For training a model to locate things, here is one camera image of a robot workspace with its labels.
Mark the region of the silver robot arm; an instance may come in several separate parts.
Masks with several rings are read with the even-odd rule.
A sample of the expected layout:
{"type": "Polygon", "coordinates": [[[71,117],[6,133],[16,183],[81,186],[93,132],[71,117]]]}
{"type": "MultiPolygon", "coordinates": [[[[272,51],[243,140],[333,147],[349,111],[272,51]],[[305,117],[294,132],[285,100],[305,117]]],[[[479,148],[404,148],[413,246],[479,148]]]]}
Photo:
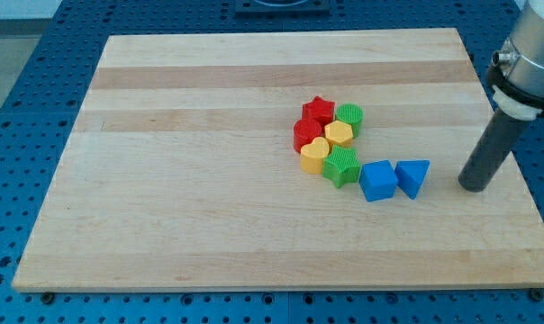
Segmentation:
{"type": "Polygon", "coordinates": [[[491,90],[544,118],[544,0],[527,0],[486,75],[491,90]]]}

